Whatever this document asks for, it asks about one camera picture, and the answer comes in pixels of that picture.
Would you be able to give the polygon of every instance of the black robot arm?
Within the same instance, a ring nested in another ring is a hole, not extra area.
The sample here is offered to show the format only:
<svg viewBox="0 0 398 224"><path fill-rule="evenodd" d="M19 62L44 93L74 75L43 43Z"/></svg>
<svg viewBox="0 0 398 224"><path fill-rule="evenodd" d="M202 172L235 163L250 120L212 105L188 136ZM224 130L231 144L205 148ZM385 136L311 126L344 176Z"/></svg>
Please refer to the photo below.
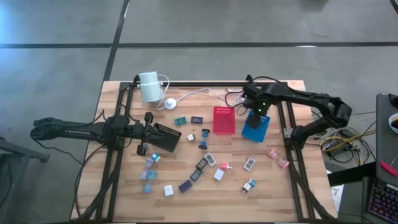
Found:
<svg viewBox="0 0 398 224"><path fill-rule="evenodd" d="M258 127L260 116L266 115L271 105L276 105L281 101L312 106L321 112L322 118L284 133L289 138L289 146L292 149L303 148L307 138L313 134L320 133L327 128L343 128L348 124L351 108L338 97L331 97L326 93L294 90L279 82L258 88L250 75L246 79L251 81L251 84L243 88L243 96L246 98L243 105L254 112L254 115L247 121L252 128Z"/></svg>
<svg viewBox="0 0 398 224"><path fill-rule="evenodd" d="M164 135L156 131L150 124L153 115L150 112L145 114L145 125L139 120L134 120L133 125L128 125L129 120L123 115L115 115L99 123L76 123L62 121L55 118L44 118L34 121L35 128L30 132L32 139L42 141L58 137L84 139L97 141L105 146L112 146L113 149L124 147L120 144L122 138L141 139L137 153L144 156L146 149L144 143L151 143Z"/></svg>

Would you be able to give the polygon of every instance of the wooden table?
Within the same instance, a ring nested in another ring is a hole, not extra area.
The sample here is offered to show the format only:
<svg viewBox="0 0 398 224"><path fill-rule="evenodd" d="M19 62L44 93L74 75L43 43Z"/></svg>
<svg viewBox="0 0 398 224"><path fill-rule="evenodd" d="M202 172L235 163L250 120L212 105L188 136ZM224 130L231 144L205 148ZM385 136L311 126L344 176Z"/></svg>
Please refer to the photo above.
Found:
<svg viewBox="0 0 398 224"><path fill-rule="evenodd" d="M120 82L104 82L99 98L96 114L105 110L106 116L114 113ZM288 81L289 86L297 90L305 90L303 81ZM197 87L170 87L167 98L178 98ZM225 96L225 87L213 88L221 96ZM294 200L289 178L289 171L281 169L277 161L267 156L267 152L275 149L285 157L285 147L277 108L269 110L271 123L266 138L262 143L244 139L241 130L247 117L236 115L236 132L234 135L215 135L210 133L208 150L198 148L198 141L189 142L187 135L200 136L200 130L213 130L213 107L225 106L210 91L191 95L178 103L174 110L156 110L156 105L144 103L139 89L134 89L131 106L131 116L144 119L146 111L154 114L154 123L160 123L182 132L180 141L173 153L153 145L149 145L147 156L157 152L161 156L158 164L152 169L157 171L157 178L152 181L153 192L142 192L146 180L140 180L139 175L145 167L146 157L136 154L138 140L125 148L122 170L119 179L118 196L114 210L114 222L273 222L295 221ZM229 102L234 100L230 95ZM311 122L310 107L293 104L297 125ZM175 126L174 119L185 116L188 124ZM191 124L191 116L203 117L202 125ZM99 146L91 142L87 155ZM204 168L203 175L193 183L193 187L181 194L178 186L189 179L195 170L195 165L206 153L211 152L217 164ZM78 189L78 198L83 211L98 193L103 174L106 150L100 150L89 161L83 170ZM336 210L331 195L325 165L319 147L305 146L303 150L310 188L320 203L328 212L336 216ZM243 169L246 160L252 157L257 162L252 171ZM221 182L213 178L222 162L229 162L232 170L225 172ZM257 181L256 188L247 194L241 189L248 179ZM174 195L165 197L164 186L171 184ZM300 194L302 207L305 210L303 194ZM108 201L105 200L103 214L108 211ZM72 218L76 217L75 209Z"/></svg>

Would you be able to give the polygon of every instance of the red container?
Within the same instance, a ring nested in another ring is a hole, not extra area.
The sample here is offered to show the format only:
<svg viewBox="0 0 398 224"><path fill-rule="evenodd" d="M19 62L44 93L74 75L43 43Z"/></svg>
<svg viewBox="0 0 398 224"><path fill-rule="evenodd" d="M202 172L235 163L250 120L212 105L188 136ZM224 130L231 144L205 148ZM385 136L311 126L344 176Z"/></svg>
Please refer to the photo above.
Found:
<svg viewBox="0 0 398 224"><path fill-rule="evenodd" d="M215 106L213 112L213 132L215 134L235 134L235 110Z"/></svg>

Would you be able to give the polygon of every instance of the gray floor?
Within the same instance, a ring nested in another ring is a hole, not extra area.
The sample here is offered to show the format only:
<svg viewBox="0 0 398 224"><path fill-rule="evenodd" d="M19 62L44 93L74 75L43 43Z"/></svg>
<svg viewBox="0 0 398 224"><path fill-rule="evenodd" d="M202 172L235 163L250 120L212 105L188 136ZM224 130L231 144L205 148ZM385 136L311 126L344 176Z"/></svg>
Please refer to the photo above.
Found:
<svg viewBox="0 0 398 224"><path fill-rule="evenodd" d="M0 44L112 43L122 4L0 0ZM397 21L388 0L132 0L120 42L398 41ZM0 136L39 148L29 138L33 120L93 119L110 51L0 49ZM172 80L267 75L304 80L307 90L341 96L360 113L375 110L377 93L398 93L397 58L397 47L119 49L110 80L149 70ZM352 117L350 126L364 131L374 118L355 121L369 116ZM367 141L374 146L374 136ZM87 142L45 144L82 160ZM13 223L68 220L79 165L51 154L46 164L30 163Z"/></svg>

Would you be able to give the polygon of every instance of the keyboard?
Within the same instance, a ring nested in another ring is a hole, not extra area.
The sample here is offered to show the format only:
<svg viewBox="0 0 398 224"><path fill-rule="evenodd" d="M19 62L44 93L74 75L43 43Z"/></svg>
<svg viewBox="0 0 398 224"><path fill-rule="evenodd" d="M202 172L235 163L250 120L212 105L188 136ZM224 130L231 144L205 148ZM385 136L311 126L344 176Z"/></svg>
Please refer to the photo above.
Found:
<svg viewBox="0 0 398 224"><path fill-rule="evenodd" d="M368 212L385 221L398 224L398 191L374 181L368 203Z"/></svg>

